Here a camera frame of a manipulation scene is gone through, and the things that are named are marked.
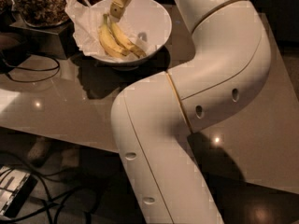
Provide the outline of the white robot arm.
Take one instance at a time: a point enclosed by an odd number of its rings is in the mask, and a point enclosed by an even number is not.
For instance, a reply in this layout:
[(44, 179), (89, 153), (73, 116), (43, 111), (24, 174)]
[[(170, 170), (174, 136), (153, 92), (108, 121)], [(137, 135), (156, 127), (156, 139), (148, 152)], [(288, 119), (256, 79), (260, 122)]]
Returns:
[(248, 105), (271, 48), (250, 0), (175, 0), (194, 57), (124, 89), (111, 125), (147, 224), (223, 224), (188, 138)]

